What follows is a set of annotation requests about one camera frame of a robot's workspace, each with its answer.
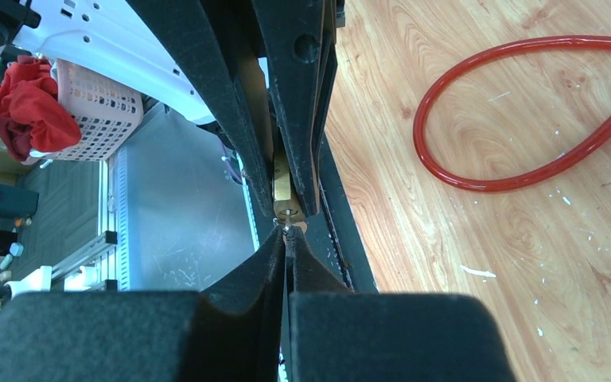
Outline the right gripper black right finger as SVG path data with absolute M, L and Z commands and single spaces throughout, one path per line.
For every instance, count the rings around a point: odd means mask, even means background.
M 513 381 L 496 321 L 464 294 L 361 293 L 286 232 L 292 381 Z

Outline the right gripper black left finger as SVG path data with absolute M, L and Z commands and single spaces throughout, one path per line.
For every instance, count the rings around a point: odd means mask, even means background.
M 280 229 L 204 292 L 39 292 L 0 311 L 0 381 L 274 381 Z

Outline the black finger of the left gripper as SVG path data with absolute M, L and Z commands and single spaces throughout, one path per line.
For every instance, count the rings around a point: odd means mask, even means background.
M 321 209 L 319 152 L 337 72 L 337 2 L 254 1 L 290 180 L 303 217 Z
M 261 211 L 272 214 L 273 126 L 252 3 L 132 1 L 130 6 L 202 98 L 243 160 Z

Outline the brass padlock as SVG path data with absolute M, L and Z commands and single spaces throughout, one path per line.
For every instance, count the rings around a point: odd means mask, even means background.
M 278 124 L 269 89 L 270 76 L 267 58 L 260 57 L 258 65 L 262 71 L 264 84 L 267 89 L 267 113 L 266 117 L 263 118 L 263 125 L 259 125 L 257 138 L 259 140 L 260 154 L 267 164 L 270 196 L 274 217 L 276 217 L 276 212 L 279 209 L 300 209 L 302 211 L 302 207 L 294 187 L 281 128 Z

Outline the small silver key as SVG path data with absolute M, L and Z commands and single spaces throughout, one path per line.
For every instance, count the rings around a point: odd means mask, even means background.
M 281 232 L 283 241 L 286 241 L 287 234 L 293 228 L 299 228 L 303 233 L 308 228 L 300 209 L 279 209 L 274 218 L 274 226 Z

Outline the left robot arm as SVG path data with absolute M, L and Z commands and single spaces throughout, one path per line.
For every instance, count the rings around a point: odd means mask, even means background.
M 0 1 L 0 48 L 70 61 L 212 124 L 265 214 L 320 212 L 342 1 Z

